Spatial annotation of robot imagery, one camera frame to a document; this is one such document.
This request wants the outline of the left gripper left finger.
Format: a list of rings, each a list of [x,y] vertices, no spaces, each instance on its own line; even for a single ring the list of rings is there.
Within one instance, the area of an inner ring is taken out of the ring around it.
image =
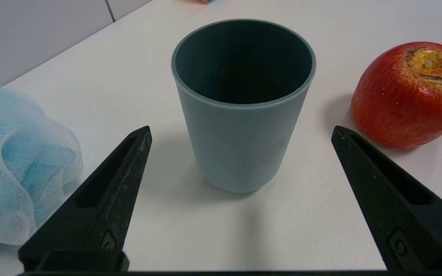
[[[127,269],[123,252],[152,145],[132,131],[19,249],[25,269]]]

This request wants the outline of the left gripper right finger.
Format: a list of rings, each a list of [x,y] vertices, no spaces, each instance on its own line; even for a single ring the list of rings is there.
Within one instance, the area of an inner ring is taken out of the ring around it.
[[[442,271],[442,199],[349,128],[331,142],[388,271]]]

